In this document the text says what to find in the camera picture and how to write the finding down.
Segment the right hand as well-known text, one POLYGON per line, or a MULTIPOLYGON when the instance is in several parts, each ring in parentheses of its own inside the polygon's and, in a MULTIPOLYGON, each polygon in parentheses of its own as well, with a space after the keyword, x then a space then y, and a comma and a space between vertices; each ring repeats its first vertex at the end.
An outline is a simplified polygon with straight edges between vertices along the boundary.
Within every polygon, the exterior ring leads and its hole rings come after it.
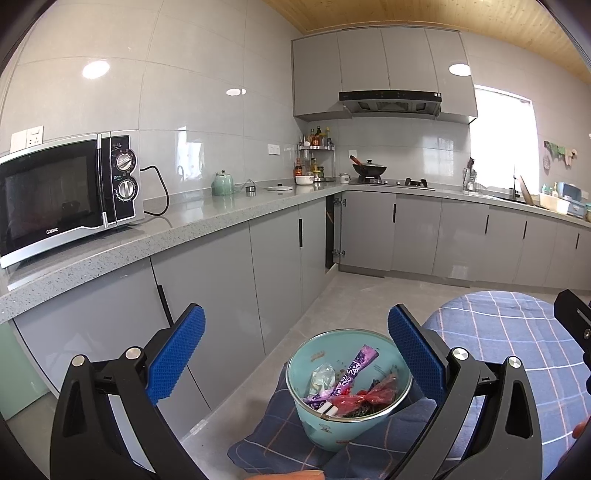
POLYGON ((585 430, 585 428, 586 428, 586 426, 587 426, 587 424, 589 423, 589 421, 590 421, 590 420, 591 420, 591 418, 588 418, 587 420, 585 420, 585 421, 583 421, 583 422, 579 423, 579 424, 578 424, 578 425, 577 425, 577 426, 576 426, 576 427, 573 429, 573 432, 572 432, 572 437, 573 437, 575 440, 578 440, 578 439, 579 439, 579 437, 580 437, 580 436, 583 434, 583 432, 584 432, 584 430, 585 430))

